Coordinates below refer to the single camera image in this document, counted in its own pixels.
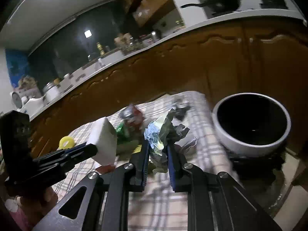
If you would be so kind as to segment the left hand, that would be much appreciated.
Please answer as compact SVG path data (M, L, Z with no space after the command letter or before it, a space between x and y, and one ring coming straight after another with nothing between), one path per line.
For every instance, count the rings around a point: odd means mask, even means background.
M38 197L8 198L4 206L21 230L32 230L58 202L58 195L52 187L48 187Z

